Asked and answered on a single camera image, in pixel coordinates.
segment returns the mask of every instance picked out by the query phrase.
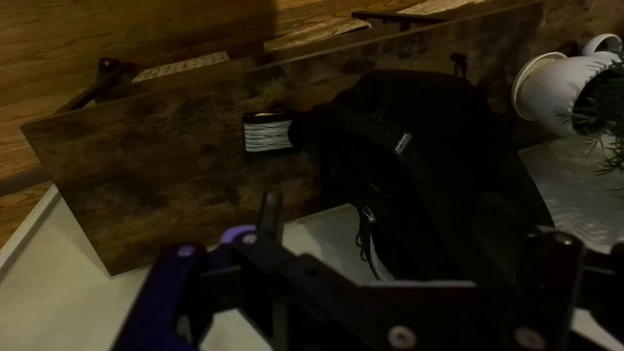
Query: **black backpack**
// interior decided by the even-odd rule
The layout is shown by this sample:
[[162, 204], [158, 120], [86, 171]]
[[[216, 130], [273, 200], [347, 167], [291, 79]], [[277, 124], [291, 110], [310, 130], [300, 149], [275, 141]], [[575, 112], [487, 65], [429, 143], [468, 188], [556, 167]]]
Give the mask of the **black backpack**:
[[324, 198], [359, 210], [365, 260], [396, 280], [511, 284], [526, 235], [552, 227], [511, 128], [462, 79], [370, 73], [291, 134]]

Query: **black bag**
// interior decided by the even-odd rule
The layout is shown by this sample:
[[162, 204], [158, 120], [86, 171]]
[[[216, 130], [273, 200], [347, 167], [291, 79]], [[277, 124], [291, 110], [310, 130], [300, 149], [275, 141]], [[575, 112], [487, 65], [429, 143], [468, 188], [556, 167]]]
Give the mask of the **black bag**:
[[370, 73], [291, 134], [318, 153], [324, 196], [359, 210], [365, 258], [398, 280], [509, 284], [526, 233], [552, 227], [511, 130], [466, 81]]

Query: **purple object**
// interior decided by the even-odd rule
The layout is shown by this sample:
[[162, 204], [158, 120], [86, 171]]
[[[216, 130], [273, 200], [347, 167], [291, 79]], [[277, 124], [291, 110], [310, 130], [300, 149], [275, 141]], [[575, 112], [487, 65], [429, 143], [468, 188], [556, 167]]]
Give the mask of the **purple object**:
[[232, 227], [220, 237], [220, 245], [232, 245], [236, 241], [236, 237], [252, 235], [252, 233], [255, 235], [255, 227], [252, 227], [252, 225]]

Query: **purple handle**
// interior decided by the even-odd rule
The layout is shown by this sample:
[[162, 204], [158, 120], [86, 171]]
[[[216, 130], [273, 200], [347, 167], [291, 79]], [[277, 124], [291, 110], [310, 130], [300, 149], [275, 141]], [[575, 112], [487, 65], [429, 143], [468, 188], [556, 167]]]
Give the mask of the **purple handle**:
[[255, 235], [255, 227], [252, 227], [252, 225], [232, 227], [220, 237], [220, 245], [232, 245], [236, 241], [236, 237], [250, 235], [250, 233]]

